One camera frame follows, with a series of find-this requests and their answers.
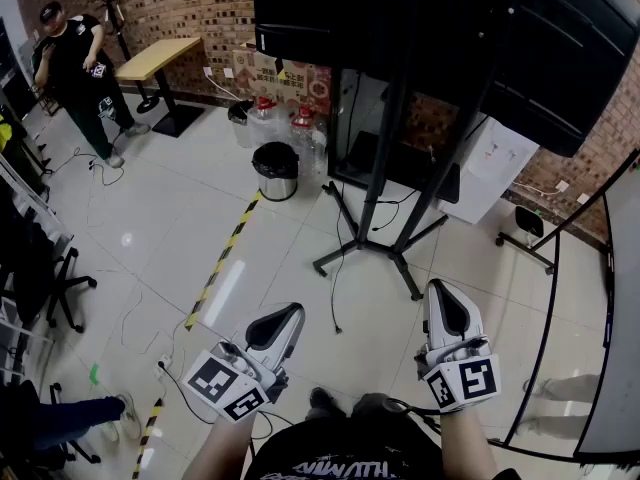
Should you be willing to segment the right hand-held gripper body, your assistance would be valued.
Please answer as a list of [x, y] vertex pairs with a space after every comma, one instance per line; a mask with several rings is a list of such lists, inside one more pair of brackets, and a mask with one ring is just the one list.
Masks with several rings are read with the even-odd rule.
[[501, 393], [499, 359], [487, 336], [476, 336], [414, 357], [418, 379], [425, 381], [440, 413], [477, 405]]

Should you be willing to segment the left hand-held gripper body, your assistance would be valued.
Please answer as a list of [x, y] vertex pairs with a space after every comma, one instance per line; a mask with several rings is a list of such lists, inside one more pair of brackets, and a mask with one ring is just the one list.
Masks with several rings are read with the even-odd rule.
[[236, 424], [274, 402], [289, 381], [281, 365], [270, 358], [221, 340], [212, 351], [203, 350], [182, 378], [182, 385]]

